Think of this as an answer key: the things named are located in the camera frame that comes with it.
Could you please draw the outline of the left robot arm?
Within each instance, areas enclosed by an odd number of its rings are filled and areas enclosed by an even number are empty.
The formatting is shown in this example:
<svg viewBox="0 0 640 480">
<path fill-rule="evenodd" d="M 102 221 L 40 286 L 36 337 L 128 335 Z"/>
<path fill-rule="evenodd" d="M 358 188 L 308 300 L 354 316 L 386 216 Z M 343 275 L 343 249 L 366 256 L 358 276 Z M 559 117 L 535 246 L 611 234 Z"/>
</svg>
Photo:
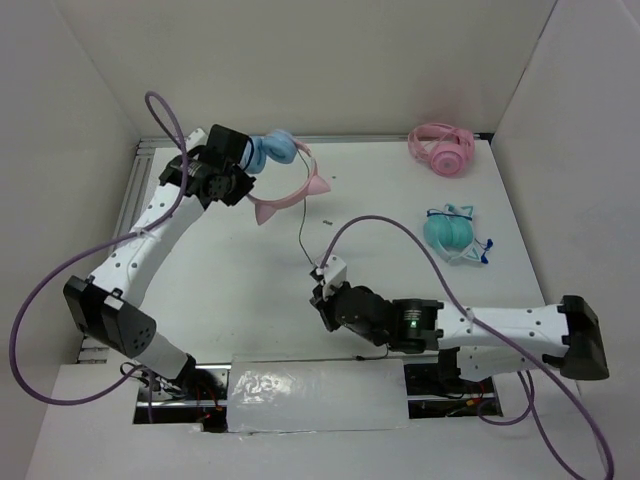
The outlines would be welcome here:
<svg viewBox="0 0 640 480">
<path fill-rule="evenodd" d="M 153 196 L 109 258 L 85 279 L 73 276 L 63 295 L 76 327 L 85 335 L 138 362 L 161 377 L 176 399 L 211 387 L 212 377 L 195 359 L 159 333 L 140 306 L 172 248 L 213 202 L 233 206 L 253 188 L 247 164 L 256 151 L 249 136 L 221 125 L 188 138 L 189 162 L 180 156 L 166 164 Z"/>
</svg>

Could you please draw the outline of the pink blue cat-ear headphones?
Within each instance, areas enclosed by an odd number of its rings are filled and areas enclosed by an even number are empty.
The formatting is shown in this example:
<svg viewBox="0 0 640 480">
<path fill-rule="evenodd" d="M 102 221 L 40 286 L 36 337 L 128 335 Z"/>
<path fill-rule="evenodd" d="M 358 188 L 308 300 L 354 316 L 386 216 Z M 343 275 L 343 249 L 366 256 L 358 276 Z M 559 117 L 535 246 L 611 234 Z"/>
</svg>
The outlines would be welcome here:
<svg viewBox="0 0 640 480">
<path fill-rule="evenodd" d="M 250 176 L 258 177 L 257 189 L 247 195 L 258 225 L 309 196 L 331 191 L 319 174 L 310 147 L 284 130 L 251 136 L 241 166 Z"/>
</svg>

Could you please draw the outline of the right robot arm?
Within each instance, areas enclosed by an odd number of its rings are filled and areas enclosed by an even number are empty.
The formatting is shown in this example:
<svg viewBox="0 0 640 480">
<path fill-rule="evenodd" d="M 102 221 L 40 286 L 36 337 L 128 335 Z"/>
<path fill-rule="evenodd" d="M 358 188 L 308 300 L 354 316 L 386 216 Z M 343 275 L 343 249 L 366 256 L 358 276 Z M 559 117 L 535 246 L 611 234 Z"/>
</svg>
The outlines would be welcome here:
<svg viewBox="0 0 640 480">
<path fill-rule="evenodd" d="M 436 379 L 448 392 L 527 369 L 549 368 L 576 381 L 609 376 L 599 319 L 576 295 L 538 308 L 458 309 L 438 300 L 386 300 L 343 283 L 329 293 L 317 286 L 310 303 L 328 331 L 345 328 L 395 353 L 436 353 Z"/>
</svg>

